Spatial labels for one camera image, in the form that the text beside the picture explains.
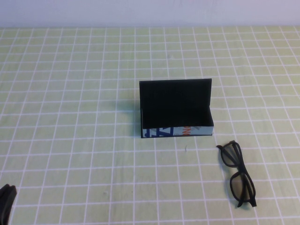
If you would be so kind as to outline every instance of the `glasses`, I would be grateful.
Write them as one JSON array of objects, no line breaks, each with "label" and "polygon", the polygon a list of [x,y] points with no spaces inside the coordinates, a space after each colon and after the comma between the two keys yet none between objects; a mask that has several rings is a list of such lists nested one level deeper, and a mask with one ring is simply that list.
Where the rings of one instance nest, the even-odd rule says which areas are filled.
[{"label": "glasses", "polygon": [[246,170],[240,145],[235,141],[231,141],[224,146],[218,145],[217,147],[221,151],[224,164],[228,167],[238,168],[238,172],[230,178],[232,195],[239,201],[237,207],[240,207],[243,203],[250,203],[252,207],[255,207],[255,187]]}]

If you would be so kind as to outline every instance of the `cutting mat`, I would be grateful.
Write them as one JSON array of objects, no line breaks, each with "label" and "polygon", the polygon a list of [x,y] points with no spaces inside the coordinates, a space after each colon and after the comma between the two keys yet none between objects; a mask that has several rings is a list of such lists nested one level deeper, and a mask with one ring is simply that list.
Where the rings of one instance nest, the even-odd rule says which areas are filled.
[{"label": "cutting mat", "polygon": [[[300,27],[0,30],[11,224],[300,224],[299,61]],[[140,80],[207,77],[213,136],[140,138]],[[256,208],[228,188],[231,140]]]}]

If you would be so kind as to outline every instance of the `box lid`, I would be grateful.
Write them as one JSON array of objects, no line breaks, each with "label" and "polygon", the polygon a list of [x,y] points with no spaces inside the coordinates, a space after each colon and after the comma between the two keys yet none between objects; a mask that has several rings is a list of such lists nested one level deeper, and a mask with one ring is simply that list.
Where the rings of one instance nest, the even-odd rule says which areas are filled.
[{"label": "box lid", "polygon": [[212,79],[140,81],[142,128],[213,126]]}]

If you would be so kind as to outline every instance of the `black cardboard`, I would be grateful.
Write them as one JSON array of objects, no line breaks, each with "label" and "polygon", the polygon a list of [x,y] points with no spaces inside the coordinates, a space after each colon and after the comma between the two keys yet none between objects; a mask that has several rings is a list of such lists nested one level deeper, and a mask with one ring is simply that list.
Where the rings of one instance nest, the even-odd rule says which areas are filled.
[{"label": "black cardboard", "polygon": [[140,81],[141,137],[212,135],[211,82]]}]

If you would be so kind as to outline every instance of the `glasses lens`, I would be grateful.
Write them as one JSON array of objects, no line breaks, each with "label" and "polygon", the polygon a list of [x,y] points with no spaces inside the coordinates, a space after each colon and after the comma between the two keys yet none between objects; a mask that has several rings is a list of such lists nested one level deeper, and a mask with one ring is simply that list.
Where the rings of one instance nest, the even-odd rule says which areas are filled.
[{"label": "glasses lens", "polygon": [[240,164],[240,153],[237,146],[230,144],[221,150],[221,154],[226,165],[238,166]]},{"label": "glasses lens", "polygon": [[237,200],[242,198],[243,201],[247,201],[253,196],[253,187],[246,174],[239,174],[237,177],[233,178],[231,185],[233,194],[237,197]]}]

